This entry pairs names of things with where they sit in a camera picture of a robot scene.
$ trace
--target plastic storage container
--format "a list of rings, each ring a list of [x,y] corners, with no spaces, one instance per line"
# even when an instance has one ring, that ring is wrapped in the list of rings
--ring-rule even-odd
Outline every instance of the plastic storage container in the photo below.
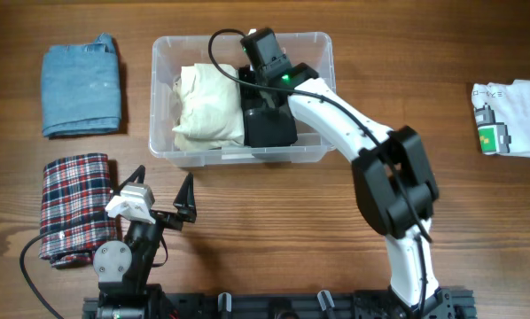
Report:
[[[281,49],[294,65],[305,62],[336,91],[331,38],[322,32],[276,34]],[[218,63],[234,67],[249,64],[238,35],[223,35],[214,40],[213,54]],[[180,118],[182,105],[171,90],[182,66],[211,63],[208,58],[209,35],[163,36],[152,46],[151,118],[149,149],[152,155],[170,160],[178,167],[202,167],[215,164],[291,161],[317,162],[333,146],[308,125],[297,121],[299,140],[286,147],[228,147],[217,150],[183,152],[174,144],[172,128]]]

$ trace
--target plaid cloth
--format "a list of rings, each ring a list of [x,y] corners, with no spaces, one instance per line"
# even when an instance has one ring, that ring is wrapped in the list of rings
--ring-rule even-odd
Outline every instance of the plaid cloth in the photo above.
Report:
[[[48,164],[44,168],[41,234],[74,227],[43,238],[39,258],[50,260],[54,268],[91,263],[96,249],[117,239],[115,221],[104,211],[109,198],[107,155],[91,153]]]

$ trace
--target wood grain surface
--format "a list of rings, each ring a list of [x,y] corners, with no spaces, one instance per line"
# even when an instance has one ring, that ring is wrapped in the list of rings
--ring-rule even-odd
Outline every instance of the wood grain surface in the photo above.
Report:
[[[472,84],[530,79],[530,1],[219,2],[0,6],[0,318],[51,317],[19,271],[38,234],[43,166],[105,152],[120,179],[147,167],[156,207],[170,208],[187,172],[147,147],[152,44],[224,27],[324,31],[338,93],[361,112],[422,136],[440,186],[433,264],[444,286],[473,289],[479,318],[530,318],[530,159],[480,153]],[[42,136],[40,74],[53,44],[117,40],[122,130]],[[348,163],[193,168],[199,219],[167,232],[170,259],[150,282],[166,292],[350,292],[385,289],[383,238],[357,210]],[[64,316],[97,295],[92,267],[51,269],[27,256],[36,286]]]

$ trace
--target black cable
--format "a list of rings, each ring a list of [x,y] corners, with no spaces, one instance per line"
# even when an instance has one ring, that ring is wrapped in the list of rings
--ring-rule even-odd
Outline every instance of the black cable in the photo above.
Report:
[[[245,82],[245,81],[239,80],[237,77],[232,76],[232,75],[228,74],[227,72],[225,72],[220,67],[218,62],[216,62],[216,60],[214,58],[214,54],[212,54],[212,44],[214,43],[214,39],[218,35],[221,35],[223,33],[235,33],[235,34],[241,35],[243,37],[246,36],[246,34],[244,34],[240,30],[226,28],[226,29],[222,29],[222,30],[216,31],[210,37],[210,41],[208,42],[208,57],[210,57],[210,61],[212,61],[212,64],[215,66],[215,68],[218,71],[220,71],[221,74],[225,75],[227,78],[231,79],[232,81],[237,82],[240,85],[244,85],[244,86],[246,86],[248,88],[258,89],[258,90],[265,90],[265,91],[270,91],[270,92],[283,92],[283,93],[288,93],[288,94],[299,94],[299,95],[306,96],[306,97],[317,98],[321,102],[324,102],[324,101],[328,102],[331,105],[336,106],[336,108],[338,108],[347,117],[349,117],[355,123],[355,125],[357,125],[358,128],[360,128],[363,131],[363,133],[367,137],[369,137],[370,140],[377,147],[379,147],[381,145],[381,143],[377,140],[377,138],[373,136],[371,131],[368,128],[366,128],[365,125],[363,125],[363,123],[361,121],[359,121],[353,114],[351,114],[344,106],[340,105],[338,102],[336,102],[336,101],[334,101],[334,100],[332,100],[330,98],[327,98],[327,97],[325,97],[323,95],[320,95],[320,94],[310,93],[310,92],[306,92],[306,91],[299,90],[299,89],[271,88],[271,87],[267,87],[267,86],[263,86],[263,85],[259,85],[259,84],[253,84],[253,83],[250,83],[250,82]],[[381,157],[383,158],[383,161],[389,166],[389,169],[391,169],[391,173],[393,174],[393,177],[394,177],[395,181],[397,182],[397,186],[399,188],[399,192],[405,198],[405,202],[407,203],[407,208],[409,209],[409,212],[410,212],[411,216],[415,220],[415,223],[417,224],[417,226],[418,226],[418,228],[419,228],[419,230],[421,232],[421,235],[429,243],[431,243],[433,240],[429,236],[428,232],[426,231],[425,227],[423,226],[423,223],[421,222],[420,218],[418,217],[417,210],[415,209],[415,207],[413,206],[413,203],[411,202],[411,200],[409,199],[409,196],[407,195],[407,191],[405,190],[405,187],[403,186],[403,182],[401,180],[401,177],[399,176],[399,172],[395,168],[395,164],[391,161],[391,159],[384,152],[381,152]]]
[[[423,280],[421,287],[421,299],[418,302],[418,318],[423,319],[425,316],[425,300],[426,300],[426,264],[425,264],[425,251],[423,250],[423,239],[420,236],[415,238],[418,247],[418,259],[421,263],[421,280]]]
[[[123,183],[121,183],[117,187],[117,189],[115,191],[113,191],[113,195],[118,195],[120,193],[121,189],[123,188],[123,186],[125,186],[125,184],[127,184],[127,183],[132,183],[135,180],[137,180],[138,183],[143,183],[144,174],[145,174],[145,168],[144,168],[143,165],[140,165],[135,170],[135,172],[133,172],[133,174],[131,174],[130,177],[128,177],[125,181],[123,181]],[[94,213],[94,214],[102,214],[101,217],[103,217],[104,214],[105,214],[105,210],[102,210],[101,212],[97,212],[97,213]],[[50,311],[52,315],[54,315],[58,319],[63,319],[62,315],[60,315],[56,310],[54,310],[54,308],[51,306],[51,304],[49,304],[48,301],[46,301],[46,299],[43,297],[43,295],[38,291],[38,289],[36,289],[35,284],[33,284],[33,281],[31,280],[30,276],[28,275],[27,268],[25,267],[25,255],[27,254],[27,250],[28,250],[28,248],[30,248],[30,246],[32,246],[37,241],[43,239],[44,237],[47,237],[47,236],[52,235],[52,234],[59,233],[60,231],[65,231],[65,230],[69,230],[71,228],[80,227],[80,226],[82,226],[85,223],[86,222],[79,222],[79,223],[76,223],[76,224],[68,224],[68,225],[65,225],[64,227],[61,227],[58,230],[49,230],[47,232],[44,232],[43,234],[40,234],[37,237],[29,240],[28,243],[25,245],[25,247],[23,247],[23,250],[20,252],[20,257],[19,257],[20,271],[21,271],[21,273],[23,273],[23,276],[25,277],[25,281],[27,281],[28,287],[33,291],[33,293],[39,299],[39,301],[41,301],[43,306],[48,311]],[[163,239],[163,246],[165,247],[165,250],[167,250],[167,245],[164,242],[164,239]]]
[[[153,264],[152,264],[152,267],[153,267],[153,268],[161,267],[161,266],[163,266],[164,264],[166,264],[167,261],[168,261],[168,249],[167,249],[167,243],[165,242],[165,238],[164,238],[164,237],[161,237],[161,238],[160,238],[160,243],[161,243],[162,246],[165,248],[165,261],[163,261],[163,262],[158,262],[158,263],[153,263]]]

